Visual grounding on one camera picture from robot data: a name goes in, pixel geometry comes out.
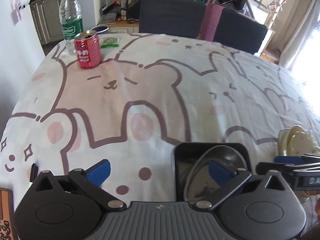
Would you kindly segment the right hand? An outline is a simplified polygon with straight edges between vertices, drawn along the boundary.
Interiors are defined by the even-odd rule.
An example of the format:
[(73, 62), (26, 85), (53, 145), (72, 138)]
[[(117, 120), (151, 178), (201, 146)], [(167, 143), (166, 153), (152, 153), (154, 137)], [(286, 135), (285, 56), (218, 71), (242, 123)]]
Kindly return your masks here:
[(319, 217), (319, 191), (302, 191), (302, 196), (307, 198), (302, 204), (306, 213)]

